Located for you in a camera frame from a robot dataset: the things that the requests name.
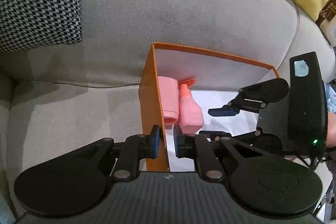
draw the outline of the patterned sleeve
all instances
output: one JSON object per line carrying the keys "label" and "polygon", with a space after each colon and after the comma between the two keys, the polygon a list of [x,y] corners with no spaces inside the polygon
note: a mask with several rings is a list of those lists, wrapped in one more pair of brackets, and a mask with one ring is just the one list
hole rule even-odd
{"label": "patterned sleeve", "polygon": [[327,98],[328,112],[336,113],[336,92],[331,85],[324,84],[325,96]]}

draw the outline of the sticker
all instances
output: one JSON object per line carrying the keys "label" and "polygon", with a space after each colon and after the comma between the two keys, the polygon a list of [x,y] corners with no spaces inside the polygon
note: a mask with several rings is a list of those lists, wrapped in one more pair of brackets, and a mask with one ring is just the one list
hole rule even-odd
{"label": "sticker", "polygon": [[309,67],[304,60],[294,61],[294,74],[297,77],[305,77],[309,73]]}

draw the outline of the cardboard box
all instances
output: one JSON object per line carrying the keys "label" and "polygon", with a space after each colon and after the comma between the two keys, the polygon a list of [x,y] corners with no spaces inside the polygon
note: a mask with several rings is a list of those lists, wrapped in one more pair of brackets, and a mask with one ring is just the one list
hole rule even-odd
{"label": "cardboard box", "polygon": [[[162,129],[158,157],[146,159],[147,170],[163,172],[170,169],[158,76],[171,77],[179,82],[197,79],[192,91],[236,93],[241,87],[279,77],[272,65],[248,58],[161,42],[152,44],[142,74],[139,98],[143,133],[149,134],[154,124]],[[219,103],[222,102],[214,102],[213,108],[221,107],[215,105]]]}

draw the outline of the gray sofa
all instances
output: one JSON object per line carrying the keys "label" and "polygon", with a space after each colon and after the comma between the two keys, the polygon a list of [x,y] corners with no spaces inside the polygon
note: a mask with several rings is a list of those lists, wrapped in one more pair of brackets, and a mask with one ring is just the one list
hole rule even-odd
{"label": "gray sofa", "polygon": [[316,51],[323,80],[336,74],[333,49],[291,0],[82,0],[82,21],[82,43],[0,54],[0,190],[18,215],[20,172],[141,132],[137,85],[155,41],[259,60],[287,80],[289,58]]}

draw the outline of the person's hand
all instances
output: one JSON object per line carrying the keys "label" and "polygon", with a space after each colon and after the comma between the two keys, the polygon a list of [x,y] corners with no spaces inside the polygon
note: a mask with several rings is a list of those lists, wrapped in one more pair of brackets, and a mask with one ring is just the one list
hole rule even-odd
{"label": "person's hand", "polygon": [[327,147],[336,146],[336,114],[328,112]]}

